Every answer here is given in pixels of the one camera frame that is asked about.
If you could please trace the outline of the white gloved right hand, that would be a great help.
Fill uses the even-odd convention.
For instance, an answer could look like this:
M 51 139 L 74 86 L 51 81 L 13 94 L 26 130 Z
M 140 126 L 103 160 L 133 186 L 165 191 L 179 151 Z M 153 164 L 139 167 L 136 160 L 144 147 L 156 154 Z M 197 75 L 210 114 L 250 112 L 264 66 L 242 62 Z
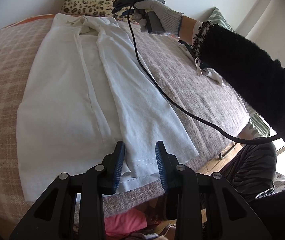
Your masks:
M 140 10 L 151 10 L 155 12 L 164 31 L 176 37 L 179 36 L 181 22 L 184 16 L 182 12 L 174 11 L 164 5 L 164 3 L 155 0 L 137 2 L 134 4 L 134 7 Z

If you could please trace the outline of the black fuzzy sleeve forearm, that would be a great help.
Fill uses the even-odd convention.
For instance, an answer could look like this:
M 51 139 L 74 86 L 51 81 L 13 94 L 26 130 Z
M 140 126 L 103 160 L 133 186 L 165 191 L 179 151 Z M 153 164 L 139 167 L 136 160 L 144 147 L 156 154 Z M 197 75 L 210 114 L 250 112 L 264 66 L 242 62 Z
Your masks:
M 179 37 L 192 55 L 218 72 L 285 141 L 285 67 L 246 38 L 206 21 L 183 16 Z

